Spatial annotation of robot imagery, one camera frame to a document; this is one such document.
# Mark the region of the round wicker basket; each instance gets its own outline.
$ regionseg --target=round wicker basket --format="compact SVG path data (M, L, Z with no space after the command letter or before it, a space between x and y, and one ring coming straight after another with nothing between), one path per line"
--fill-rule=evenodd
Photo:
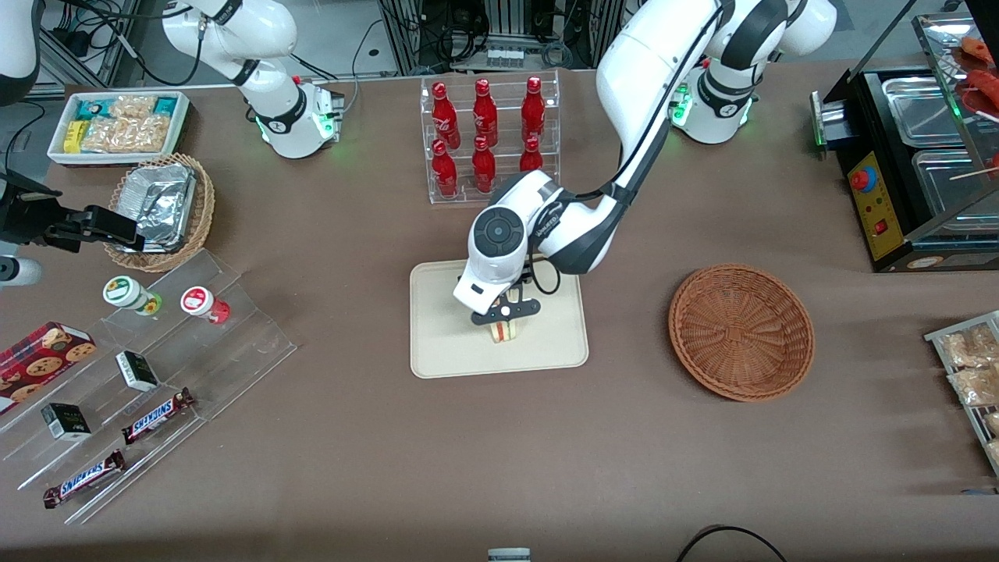
M139 164L139 167L165 166L167 164L184 164L198 174L198 183L194 188L194 201L191 203L191 216L188 219L186 241L181 249L172 254L129 254L119 252L110 244L105 244L104 249L111 256L115 263L122 267L138 269L148 273L162 273L170 271L178 265L186 262L188 258L195 255L205 245L208 238L208 231L212 227L212 213L215 211L215 187L212 185L212 178L205 173L205 168L197 160L185 154L171 154L161 156ZM118 188L111 195L111 209L118 206L118 198L122 193L122 186L125 178L118 182Z
M668 323L680 363L733 400L782 396L812 364L815 333L801 301L777 278L749 266L695 271L673 296Z

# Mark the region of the foil package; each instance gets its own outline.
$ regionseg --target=foil package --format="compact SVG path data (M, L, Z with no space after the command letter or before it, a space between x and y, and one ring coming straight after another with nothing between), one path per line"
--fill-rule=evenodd
M129 172L115 212L136 221L139 234L146 238L143 252L162 254L181 249L197 180L194 170L183 164ZM123 246L116 249L134 252Z

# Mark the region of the brown tablecloth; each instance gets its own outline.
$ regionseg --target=brown tablecloth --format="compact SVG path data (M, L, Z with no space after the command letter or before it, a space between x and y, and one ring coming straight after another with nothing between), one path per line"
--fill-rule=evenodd
M477 211L428 203L419 81L365 83L342 142L302 161L260 142L237 90L191 90L183 146L218 193L208 247L302 347L82 527L0 463L0 558L661 561L730 523L799 561L996 560L999 498L959 495L994 480L921 336L999 308L999 278L870 273L835 162L808 154L807 95L844 68L772 65L731 142L669 139L582 279L584 366L433 381L410 372L409 273L465 257ZM593 74L560 76L562 177L589 190L616 135ZM49 183L65 205L105 202L121 173L53 166ZM99 289L124 271L100 246L24 255L45 278L0 292L0 345L111 312ZM811 373L774 402L705 391L666 341L679 282L728 261L781 278L815 324ZM699 560L764 559L705 542Z

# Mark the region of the red button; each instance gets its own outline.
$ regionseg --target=red button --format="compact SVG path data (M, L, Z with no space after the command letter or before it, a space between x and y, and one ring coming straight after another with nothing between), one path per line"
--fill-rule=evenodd
M857 191L861 191L865 187L867 187L867 184L870 183L870 181L871 181L870 175L867 174L867 172L865 172L864 170L860 170L854 172L853 175L850 176L850 187L856 189Z

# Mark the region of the red bottle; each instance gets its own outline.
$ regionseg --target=red bottle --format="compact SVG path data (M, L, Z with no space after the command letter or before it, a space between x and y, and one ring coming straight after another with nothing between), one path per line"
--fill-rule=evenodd
M438 138L444 139L448 147L456 150L462 145L462 135L458 132L458 112L455 104L448 99L448 87L444 82L435 82L431 87L434 93L434 128Z
M527 78L527 95L520 106L520 136L526 142L530 135L541 138L544 134L544 99L541 97L541 79Z
M434 159L431 160L431 167L434 168L434 179L437 181L441 196L451 199L458 195L458 169L455 167L455 160L448 154L448 146L441 139L434 139Z
M485 78L476 80L476 105L472 108L476 118L476 134L483 135L496 146L500 142L500 123L497 117L497 102L490 94L490 81Z
M476 169L476 189L481 193L493 191L493 180L497 177L497 159L490 150L486 137L476 137L476 153L472 156L472 166Z
M541 166L544 165L544 159L541 158L539 152L537 152L537 137L531 135L523 143L523 154L520 155L520 171L529 172L531 170L540 170Z

